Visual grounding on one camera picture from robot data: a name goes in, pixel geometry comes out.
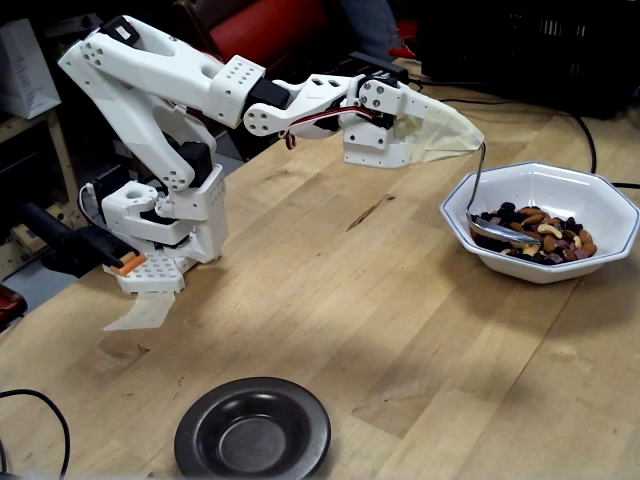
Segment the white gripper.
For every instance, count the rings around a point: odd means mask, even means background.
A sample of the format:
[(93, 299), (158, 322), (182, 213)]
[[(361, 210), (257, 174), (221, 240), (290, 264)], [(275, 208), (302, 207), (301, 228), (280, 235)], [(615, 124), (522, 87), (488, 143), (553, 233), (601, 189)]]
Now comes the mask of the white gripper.
[[(364, 110), (339, 115), (346, 163), (404, 168), (466, 156), (484, 144), (483, 133), (456, 109), (402, 83), (393, 86), (375, 77), (355, 77), (344, 106)], [(410, 144), (397, 144), (396, 117)]]

